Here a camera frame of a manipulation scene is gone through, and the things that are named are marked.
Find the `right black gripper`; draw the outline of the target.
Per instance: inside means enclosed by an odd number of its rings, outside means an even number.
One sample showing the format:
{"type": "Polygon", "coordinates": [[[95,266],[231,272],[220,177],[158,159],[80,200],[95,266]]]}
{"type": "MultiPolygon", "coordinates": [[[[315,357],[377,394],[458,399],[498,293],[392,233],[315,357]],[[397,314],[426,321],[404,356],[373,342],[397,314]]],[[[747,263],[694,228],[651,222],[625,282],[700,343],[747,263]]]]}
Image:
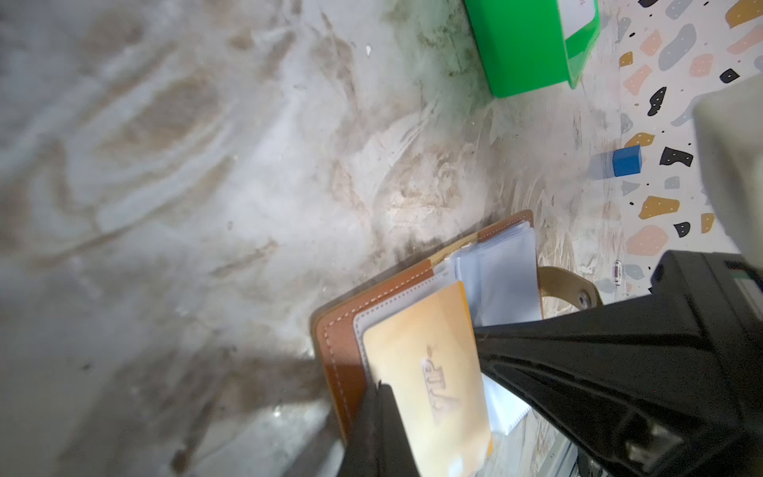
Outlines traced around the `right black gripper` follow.
{"type": "Polygon", "coordinates": [[[681,297],[478,328],[480,366],[613,476],[760,476],[762,269],[669,250],[651,284],[681,297]],[[718,457],[709,349],[744,432],[718,457]]]}

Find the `gold VIP credit card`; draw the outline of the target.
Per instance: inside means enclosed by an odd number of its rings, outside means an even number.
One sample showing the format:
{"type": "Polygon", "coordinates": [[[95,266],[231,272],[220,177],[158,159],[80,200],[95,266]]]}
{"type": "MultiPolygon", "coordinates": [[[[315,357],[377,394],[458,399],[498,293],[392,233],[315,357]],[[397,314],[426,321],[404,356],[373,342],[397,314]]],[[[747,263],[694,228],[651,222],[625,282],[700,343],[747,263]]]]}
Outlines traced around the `gold VIP credit card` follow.
{"type": "Polygon", "coordinates": [[[393,389],[422,476],[473,476],[492,448],[465,289],[455,281],[363,335],[374,380],[393,389]]]}

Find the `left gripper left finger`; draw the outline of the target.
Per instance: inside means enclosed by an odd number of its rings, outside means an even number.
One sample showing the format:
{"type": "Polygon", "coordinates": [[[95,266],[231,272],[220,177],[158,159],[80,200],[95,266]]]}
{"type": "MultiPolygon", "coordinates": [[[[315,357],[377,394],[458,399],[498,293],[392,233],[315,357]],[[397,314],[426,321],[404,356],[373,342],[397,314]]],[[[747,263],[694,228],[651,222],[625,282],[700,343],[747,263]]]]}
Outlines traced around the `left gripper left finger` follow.
{"type": "Polygon", "coordinates": [[[361,409],[350,433],[338,477],[372,477],[380,475],[379,424],[381,402],[375,387],[367,388],[361,409]]]}

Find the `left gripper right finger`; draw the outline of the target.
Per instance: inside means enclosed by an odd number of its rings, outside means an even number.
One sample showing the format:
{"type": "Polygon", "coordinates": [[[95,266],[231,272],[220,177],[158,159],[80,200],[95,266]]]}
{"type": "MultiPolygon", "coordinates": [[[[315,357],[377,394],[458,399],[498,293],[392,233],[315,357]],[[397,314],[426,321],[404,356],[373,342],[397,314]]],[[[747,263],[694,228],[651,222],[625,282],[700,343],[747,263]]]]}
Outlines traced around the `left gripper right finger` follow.
{"type": "Polygon", "coordinates": [[[379,385],[380,424],[379,473],[380,476],[418,476],[411,445],[399,407],[388,384],[379,385]]]}

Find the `green plastic card tray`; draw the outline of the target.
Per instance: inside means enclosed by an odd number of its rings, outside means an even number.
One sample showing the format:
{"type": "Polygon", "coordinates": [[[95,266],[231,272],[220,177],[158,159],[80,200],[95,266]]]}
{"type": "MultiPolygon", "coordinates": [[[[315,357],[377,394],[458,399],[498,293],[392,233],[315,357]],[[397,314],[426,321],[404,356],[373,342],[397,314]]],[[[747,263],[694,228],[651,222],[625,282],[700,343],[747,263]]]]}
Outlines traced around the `green plastic card tray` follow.
{"type": "Polygon", "coordinates": [[[558,83],[573,89],[601,32],[594,20],[564,39],[558,0],[468,0],[466,10],[494,97],[513,97],[558,83]]]}

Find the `brown leather card holder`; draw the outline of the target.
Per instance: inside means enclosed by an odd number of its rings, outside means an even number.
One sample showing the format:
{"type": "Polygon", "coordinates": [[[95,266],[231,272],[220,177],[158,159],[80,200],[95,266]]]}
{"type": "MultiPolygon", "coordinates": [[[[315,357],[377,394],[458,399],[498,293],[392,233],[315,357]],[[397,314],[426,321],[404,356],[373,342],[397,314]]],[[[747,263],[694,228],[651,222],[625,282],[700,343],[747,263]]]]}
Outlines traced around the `brown leather card holder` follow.
{"type": "Polygon", "coordinates": [[[319,313],[312,335],[341,435],[379,382],[421,438],[452,432],[468,446],[515,425],[526,408],[479,381],[470,328],[540,320],[545,297],[583,310],[601,302],[590,281],[538,265],[534,216],[522,211],[319,313]]]}

